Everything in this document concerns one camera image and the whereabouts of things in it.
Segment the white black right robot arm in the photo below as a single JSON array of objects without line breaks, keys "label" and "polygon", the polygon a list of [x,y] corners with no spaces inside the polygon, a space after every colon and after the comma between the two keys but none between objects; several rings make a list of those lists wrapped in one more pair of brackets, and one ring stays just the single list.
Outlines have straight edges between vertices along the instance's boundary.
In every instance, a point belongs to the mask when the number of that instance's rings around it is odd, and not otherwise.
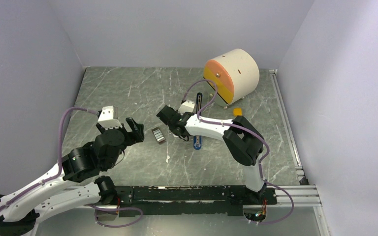
[{"label": "white black right robot arm", "polygon": [[259,170],[264,139],[245,117],[207,118],[192,112],[180,114],[169,106],[164,106],[157,117],[179,138],[202,136],[224,142],[235,161],[243,166],[247,200],[257,204],[264,198],[266,184]]}]

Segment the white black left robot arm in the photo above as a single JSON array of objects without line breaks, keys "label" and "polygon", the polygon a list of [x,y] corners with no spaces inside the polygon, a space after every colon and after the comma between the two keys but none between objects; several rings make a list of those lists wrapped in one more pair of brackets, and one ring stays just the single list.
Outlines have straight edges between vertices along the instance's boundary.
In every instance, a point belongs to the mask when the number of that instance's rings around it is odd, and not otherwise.
[{"label": "white black left robot arm", "polygon": [[117,190],[103,172],[133,144],[144,141],[144,125],[126,118],[127,131],[117,119],[99,120],[100,134],[60,158],[48,172],[15,191],[0,194],[0,236],[21,236],[46,219],[83,205],[108,205]]}]

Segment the yellow eraser block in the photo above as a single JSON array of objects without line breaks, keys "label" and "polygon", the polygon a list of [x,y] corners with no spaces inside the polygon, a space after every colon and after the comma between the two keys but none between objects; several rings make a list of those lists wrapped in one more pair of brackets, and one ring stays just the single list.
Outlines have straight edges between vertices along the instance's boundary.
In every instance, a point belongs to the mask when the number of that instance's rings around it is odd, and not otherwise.
[{"label": "yellow eraser block", "polygon": [[233,109],[233,115],[236,116],[242,116],[243,115],[243,110],[242,108],[234,108]]}]

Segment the cream round drawer cabinet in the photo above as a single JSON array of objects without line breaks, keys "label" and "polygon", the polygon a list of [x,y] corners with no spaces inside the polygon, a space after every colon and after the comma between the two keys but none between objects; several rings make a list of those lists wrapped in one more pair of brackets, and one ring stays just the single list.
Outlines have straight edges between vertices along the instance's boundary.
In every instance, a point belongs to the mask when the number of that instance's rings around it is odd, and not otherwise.
[{"label": "cream round drawer cabinet", "polygon": [[260,72],[253,57],[243,49],[234,49],[208,60],[203,69],[203,78],[209,80],[218,94],[217,104],[228,107],[253,92],[260,79]]}]

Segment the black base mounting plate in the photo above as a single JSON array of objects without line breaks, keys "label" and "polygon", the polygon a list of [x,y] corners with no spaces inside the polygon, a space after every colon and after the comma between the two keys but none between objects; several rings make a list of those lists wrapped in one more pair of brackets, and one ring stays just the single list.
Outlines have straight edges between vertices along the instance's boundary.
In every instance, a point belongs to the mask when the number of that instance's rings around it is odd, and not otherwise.
[{"label": "black base mounting plate", "polygon": [[253,192],[244,185],[116,186],[108,202],[98,207],[126,207],[120,217],[144,215],[225,214],[244,216],[244,207],[277,204],[274,188]]}]

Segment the aluminium frame rail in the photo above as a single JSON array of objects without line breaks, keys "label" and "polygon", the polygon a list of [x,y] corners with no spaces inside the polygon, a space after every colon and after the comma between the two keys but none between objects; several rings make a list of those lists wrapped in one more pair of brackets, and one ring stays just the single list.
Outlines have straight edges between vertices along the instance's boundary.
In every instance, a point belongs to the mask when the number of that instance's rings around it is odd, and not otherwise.
[{"label": "aluminium frame rail", "polygon": [[[320,205],[320,198],[314,186],[281,186],[274,187],[276,191],[277,204],[258,206],[246,206],[245,209],[261,209],[267,207],[312,207]],[[64,190],[54,196],[46,197],[34,204],[34,209],[37,212],[44,212],[49,214],[51,212],[64,212],[76,207],[90,207],[97,210],[127,210],[126,207],[119,206],[96,206],[97,202],[108,202],[113,197],[115,190],[111,190],[102,196],[97,186],[73,187],[69,190]]]}]

